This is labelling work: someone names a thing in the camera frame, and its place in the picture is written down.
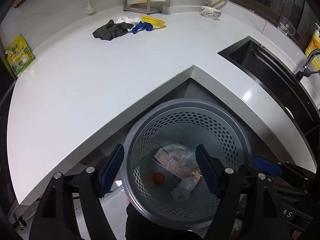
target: ceramic bowl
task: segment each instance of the ceramic bowl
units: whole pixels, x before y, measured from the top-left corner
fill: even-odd
[[[201,6],[201,13],[208,19],[217,20],[221,16],[222,11],[203,5]]]

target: small orange fruit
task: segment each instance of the small orange fruit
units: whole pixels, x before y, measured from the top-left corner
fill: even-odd
[[[165,175],[161,172],[157,172],[153,175],[153,182],[156,185],[161,185],[162,183],[164,183],[165,180]]]

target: metal screw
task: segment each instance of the metal screw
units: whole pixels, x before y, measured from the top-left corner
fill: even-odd
[[[53,175],[53,177],[55,178],[55,179],[58,179],[58,178],[60,178],[61,177],[61,172],[56,172],[54,175]]]
[[[259,174],[258,174],[258,178],[259,178],[259,179],[265,179],[266,176],[265,176],[263,173],[259,173]]]
[[[224,171],[228,174],[232,174],[234,172],[232,168],[226,168]]]
[[[85,171],[86,171],[87,173],[93,173],[93,172],[95,171],[95,168],[92,167],[92,166],[90,166],[90,167],[86,168]]]

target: yellow snack bag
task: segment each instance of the yellow snack bag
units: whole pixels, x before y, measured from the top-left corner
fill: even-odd
[[[7,60],[17,77],[30,65],[35,58],[31,54],[24,38],[21,35],[9,46]]]

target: perforated metal trash can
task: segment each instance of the perforated metal trash can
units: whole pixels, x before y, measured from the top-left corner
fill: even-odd
[[[124,142],[121,167],[124,189],[135,208],[146,218],[172,229],[209,226],[219,200],[201,179],[184,202],[170,192],[180,179],[153,160],[160,147],[180,143],[195,152],[203,144],[208,153],[235,170],[251,162],[251,148],[241,125],[226,110],[210,102],[181,98],[162,103],[145,114]],[[155,185],[153,174],[166,179]]]

